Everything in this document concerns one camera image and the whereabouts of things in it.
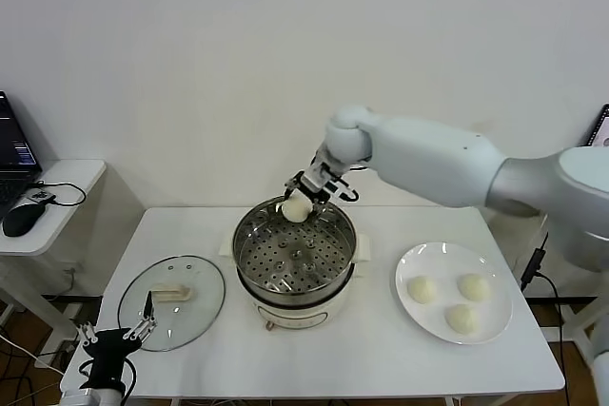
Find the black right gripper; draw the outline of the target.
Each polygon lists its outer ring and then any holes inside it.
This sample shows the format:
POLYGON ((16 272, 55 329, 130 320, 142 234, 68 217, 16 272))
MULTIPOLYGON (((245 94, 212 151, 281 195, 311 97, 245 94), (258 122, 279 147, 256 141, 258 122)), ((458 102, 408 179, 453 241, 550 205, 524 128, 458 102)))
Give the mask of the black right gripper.
POLYGON ((310 164, 285 183, 284 199, 296 195, 308 196, 312 213, 321 216, 327 211, 330 196, 338 191, 337 182, 343 174, 342 164, 310 164))

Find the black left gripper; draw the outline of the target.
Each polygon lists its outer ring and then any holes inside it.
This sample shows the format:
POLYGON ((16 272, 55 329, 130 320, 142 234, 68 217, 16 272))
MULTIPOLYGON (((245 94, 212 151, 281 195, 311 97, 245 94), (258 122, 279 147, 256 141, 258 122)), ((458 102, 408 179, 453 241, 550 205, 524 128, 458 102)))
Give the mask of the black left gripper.
POLYGON ((112 329, 96 334, 90 322, 80 324, 79 339, 92 359, 88 380, 120 381, 128 356, 142 347, 142 341, 148 338, 156 325, 151 292, 147 293, 140 321, 130 330, 112 329))

